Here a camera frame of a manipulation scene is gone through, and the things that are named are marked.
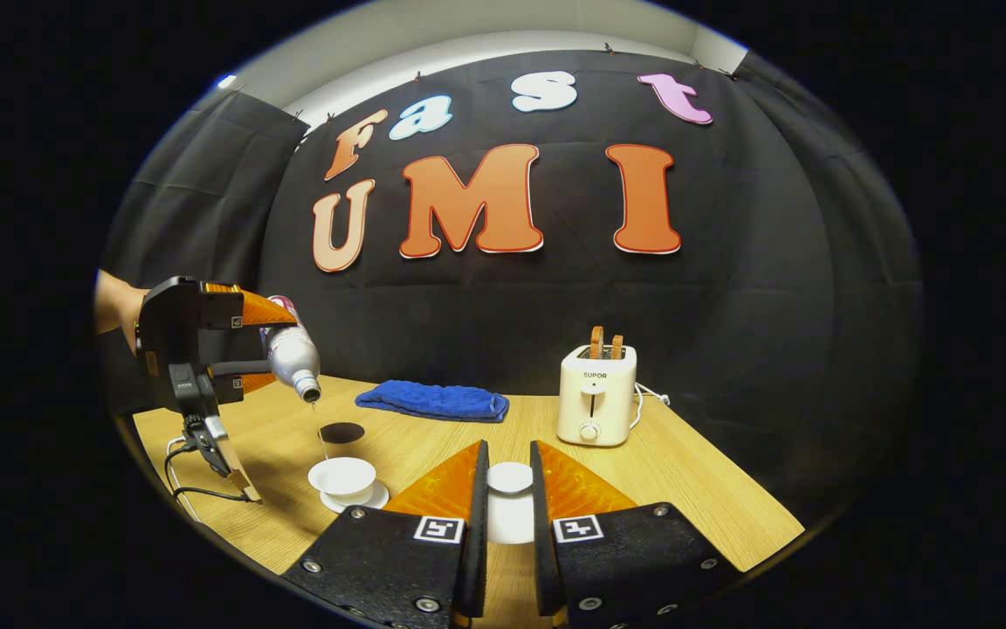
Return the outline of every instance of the toaster knob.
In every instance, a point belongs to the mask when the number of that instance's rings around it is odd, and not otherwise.
[[[579,425],[579,438],[592,441],[600,436],[600,425],[594,422],[584,422]]]

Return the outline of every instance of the white teacup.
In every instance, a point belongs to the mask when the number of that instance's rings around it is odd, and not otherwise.
[[[374,494],[374,466],[363,459],[336,457],[308,470],[308,483],[339,505],[366,504]]]

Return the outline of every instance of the folded towel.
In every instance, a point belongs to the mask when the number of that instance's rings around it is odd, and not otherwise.
[[[475,386],[430,386],[387,380],[355,398],[356,407],[454,422],[502,422],[511,402]]]

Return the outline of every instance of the silver bottle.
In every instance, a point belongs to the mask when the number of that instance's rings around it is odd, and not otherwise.
[[[282,295],[268,299],[290,311],[297,320],[296,326],[288,328],[263,328],[271,369],[280,382],[292,386],[305,402],[317,402],[321,398],[321,385],[316,381],[316,375],[321,373],[321,356],[316,353],[316,345],[301,325],[290,299]]]

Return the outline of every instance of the white toaster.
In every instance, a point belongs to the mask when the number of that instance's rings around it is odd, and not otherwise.
[[[623,346],[623,357],[593,359],[590,346],[570,351],[561,361],[558,439],[584,446],[619,446],[627,441],[635,397],[635,349]]]

